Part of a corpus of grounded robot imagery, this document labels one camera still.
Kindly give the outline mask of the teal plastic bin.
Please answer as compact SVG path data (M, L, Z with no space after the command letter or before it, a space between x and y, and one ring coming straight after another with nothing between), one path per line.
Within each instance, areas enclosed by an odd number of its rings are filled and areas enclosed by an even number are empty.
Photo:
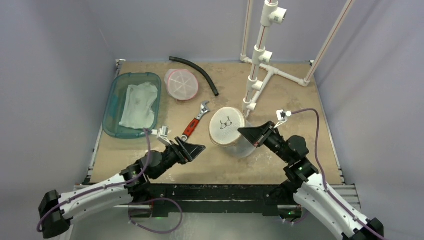
M145 136L158 122L162 81L152 72L124 73L111 85L102 121L103 131L117 139Z

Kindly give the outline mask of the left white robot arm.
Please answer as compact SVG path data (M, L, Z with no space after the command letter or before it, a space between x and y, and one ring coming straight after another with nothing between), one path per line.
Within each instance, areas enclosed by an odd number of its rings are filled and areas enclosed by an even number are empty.
M44 239L51 239L91 214L133 201L142 205L149 199L149 180L161 177L176 164L191 163L205 149L205 145L176 137L160 152L153 150L148 141L145 156L112 177L72 192L59 193L54 189L45 193L38 206L40 220L36 231Z

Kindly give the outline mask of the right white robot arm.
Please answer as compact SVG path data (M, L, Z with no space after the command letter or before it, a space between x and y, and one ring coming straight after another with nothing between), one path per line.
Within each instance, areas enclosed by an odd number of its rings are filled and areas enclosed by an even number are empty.
M338 240L384 239L382 222L366 217L349 204L310 162L304 137L293 135L284 139L271 121L257 127L240 127L238 132L254 147L267 147L287 164L287 180L280 191L284 202L296 202Z

